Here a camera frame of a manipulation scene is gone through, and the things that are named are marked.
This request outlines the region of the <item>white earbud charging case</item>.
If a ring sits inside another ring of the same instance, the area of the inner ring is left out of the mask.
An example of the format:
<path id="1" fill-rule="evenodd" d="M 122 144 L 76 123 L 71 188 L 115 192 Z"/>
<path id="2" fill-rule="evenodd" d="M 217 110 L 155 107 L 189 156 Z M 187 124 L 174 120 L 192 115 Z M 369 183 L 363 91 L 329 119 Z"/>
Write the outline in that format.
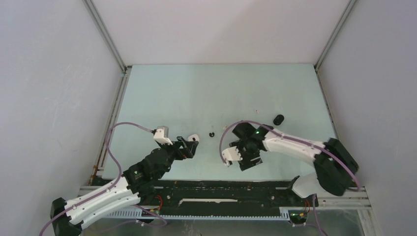
<path id="1" fill-rule="evenodd" d="M 187 138 L 188 141 L 190 142 L 199 142 L 200 141 L 200 137 L 198 134 L 192 134 Z"/>

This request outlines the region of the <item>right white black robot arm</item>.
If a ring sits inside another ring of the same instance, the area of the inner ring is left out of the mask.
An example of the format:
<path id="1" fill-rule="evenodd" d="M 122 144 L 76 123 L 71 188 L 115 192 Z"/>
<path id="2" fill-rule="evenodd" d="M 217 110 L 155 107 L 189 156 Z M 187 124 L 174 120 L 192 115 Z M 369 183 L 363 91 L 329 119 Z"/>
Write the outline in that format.
<path id="1" fill-rule="evenodd" d="M 292 180 L 286 192 L 288 203 L 300 205 L 305 198 L 321 192 L 343 196 L 352 183 L 359 184 L 356 173 L 358 163 L 344 145 L 335 138 L 325 142 L 292 136 L 272 126 L 242 120 L 230 126 L 238 138 L 219 155 L 226 166 L 238 162 L 242 171 L 262 163 L 261 151 L 278 152 L 304 162 L 314 172 Z"/>

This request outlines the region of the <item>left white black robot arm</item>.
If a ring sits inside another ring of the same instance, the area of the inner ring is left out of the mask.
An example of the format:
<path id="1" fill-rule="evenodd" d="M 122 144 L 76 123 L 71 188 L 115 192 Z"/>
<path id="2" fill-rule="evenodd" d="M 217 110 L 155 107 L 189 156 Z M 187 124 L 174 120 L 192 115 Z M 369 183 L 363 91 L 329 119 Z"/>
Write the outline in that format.
<path id="1" fill-rule="evenodd" d="M 130 166 L 116 179 L 72 200 L 52 202 L 51 220 L 57 236 L 79 236 L 99 219 L 140 202 L 155 200 L 154 184 L 171 170 L 176 160 L 194 157 L 199 141 L 178 136 L 171 144 L 159 144 L 143 160 Z"/>

